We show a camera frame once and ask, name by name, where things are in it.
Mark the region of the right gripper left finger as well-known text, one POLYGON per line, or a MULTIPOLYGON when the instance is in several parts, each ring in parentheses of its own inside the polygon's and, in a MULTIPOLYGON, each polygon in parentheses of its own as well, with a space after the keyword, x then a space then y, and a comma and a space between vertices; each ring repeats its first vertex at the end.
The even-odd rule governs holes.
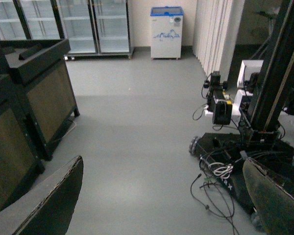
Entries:
POLYGON ((0 212, 0 235, 64 235, 82 186, 84 163, 76 156, 0 212))

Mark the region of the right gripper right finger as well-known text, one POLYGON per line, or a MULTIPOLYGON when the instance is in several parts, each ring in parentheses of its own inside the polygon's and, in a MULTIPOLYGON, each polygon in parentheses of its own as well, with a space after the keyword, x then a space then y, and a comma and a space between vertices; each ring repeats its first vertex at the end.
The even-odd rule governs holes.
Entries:
POLYGON ((265 165, 248 158, 243 165, 248 194, 269 235, 294 235, 294 166, 265 165))

